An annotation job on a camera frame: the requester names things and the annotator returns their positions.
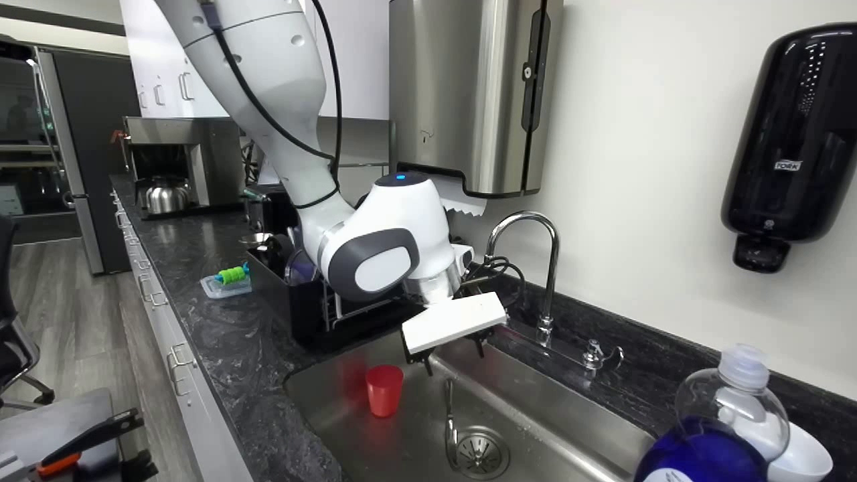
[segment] sink basin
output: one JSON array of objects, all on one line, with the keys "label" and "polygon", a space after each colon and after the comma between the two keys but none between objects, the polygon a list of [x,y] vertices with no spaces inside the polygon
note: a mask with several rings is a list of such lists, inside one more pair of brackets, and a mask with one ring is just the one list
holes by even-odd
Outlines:
[{"label": "sink basin", "polygon": [[[399,364],[399,411],[379,420],[367,408],[365,370]],[[286,390],[345,479],[447,482],[523,479],[589,482],[633,479],[655,437],[585,394],[561,386],[514,355],[454,341],[423,364],[404,364],[399,332],[294,371]],[[454,470],[446,453],[446,382],[454,382],[454,420],[474,458]]]}]

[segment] chrome faucet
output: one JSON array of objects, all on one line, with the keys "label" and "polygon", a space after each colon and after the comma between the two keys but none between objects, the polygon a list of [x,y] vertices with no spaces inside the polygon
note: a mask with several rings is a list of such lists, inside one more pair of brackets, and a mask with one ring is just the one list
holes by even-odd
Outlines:
[{"label": "chrome faucet", "polygon": [[[517,213],[510,213],[507,218],[502,218],[494,230],[490,230],[490,238],[487,238],[487,256],[495,253],[495,246],[502,241],[502,234],[507,232],[510,224],[517,224],[523,218],[534,218],[539,224],[545,224],[545,230],[551,234],[551,253],[549,253],[549,269],[546,269],[546,293],[545,293],[545,311],[539,316],[539,323],[535,323],[535,341],[545,348],[545,352],[549,352],[551,348],[551,335],[554,335],[554,296],[557,296],[557,262],[561,262],[561,232],[554,228],[551,218],[546,218],[545,213],[539,210],[517,210]],[[585,364],[585,370],[594,376],[598,371],[602,370],[612,370],[612,366],[618,366],[624,360],[624,348],[617,345],[612,352],[606,352],[600,348],[598,340],[578,340],[581,345],[581,358],[578,364]]]},{"label": "chrome faucet", "polygon": [[487,256],[495,250],[498,241],[502,241],[502,232],[514,224],[514,222],[523,222],[523,218],[534,218],[539,224],[546,228],[546,232],[551,234],[551,260],[549,260],[549,269],[546,269],[546,293],[545,293],[545,311],[539,316],[539,327],[535,327],[535,341],[541,348],[549,348],[551,345],[551,332],[554,332],[554,293],[557,293],[557,262],[561,262],[561,230],[554,228],[551,218],[546,218],[545,213],[539,210],[517,210],[517,213],[510,213],[507,218],[502,218],[494,230],[490,230],[490,238],[487,238]]}]

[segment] countertop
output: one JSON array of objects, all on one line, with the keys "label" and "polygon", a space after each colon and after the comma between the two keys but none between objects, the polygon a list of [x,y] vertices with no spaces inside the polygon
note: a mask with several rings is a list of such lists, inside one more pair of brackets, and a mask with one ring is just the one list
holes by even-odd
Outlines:
[{"label": "countertop", "polygon": [[[211,386],[217,404],[234,430],[234,438],[254,479],[344,479],[339,461],[304,424],[286,395],[285,376],[322,355],[301,348],[289,335],[286,313],[273,313],[258,293],[210,299],[199,277],[217,268],[246,260],[241,234],[246,222],[241,210],[187,213],[166,218],[142,218],[135,204],[135,186],[126,175],[112,179],[120,204],[147,250],[171,307],[197,351],[197,358]],[[502,296],[514,303],[514,316],[534,320],[541,288],[502,284]],[[634,420],[651,433],[673,423],[673,394],[677,382],[699,370],[716,366],[719,352],[673,335],[649,328],[609,311],[557,296],[561,345],[578,336],[594,336],[606,348],[624,345],[622,370],[598,380],[585,380],[563,355],[545,358],[521,336],[495,332],[494,341],[535,370],[585,390],[600,404]],[[830,479],[857,479],[857,404],[813,387],[807,382],[775,374],[775,394],[786,402],[791,416],[813,430],[837,458]]]}]

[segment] red cup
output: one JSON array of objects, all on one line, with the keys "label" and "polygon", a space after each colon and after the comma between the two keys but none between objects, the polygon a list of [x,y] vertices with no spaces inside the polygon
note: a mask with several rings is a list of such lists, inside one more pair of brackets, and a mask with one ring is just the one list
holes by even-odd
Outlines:
[{"label": "red cup", "polygon": [[399,411],[404,374],[395,364],[369,366],[367,374],[367,399],[375,416],[391,416]]}]

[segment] black dispenser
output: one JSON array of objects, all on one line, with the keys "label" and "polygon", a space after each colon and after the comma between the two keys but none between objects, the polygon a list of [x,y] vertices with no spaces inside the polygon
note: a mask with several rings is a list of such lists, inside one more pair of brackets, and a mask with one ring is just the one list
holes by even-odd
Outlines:
[{"label": "black dispenser", "polygon": [[735,262],[778,273],[823,238],[857,159],[857,23],[779,36],[763,60],[724,201]]}]

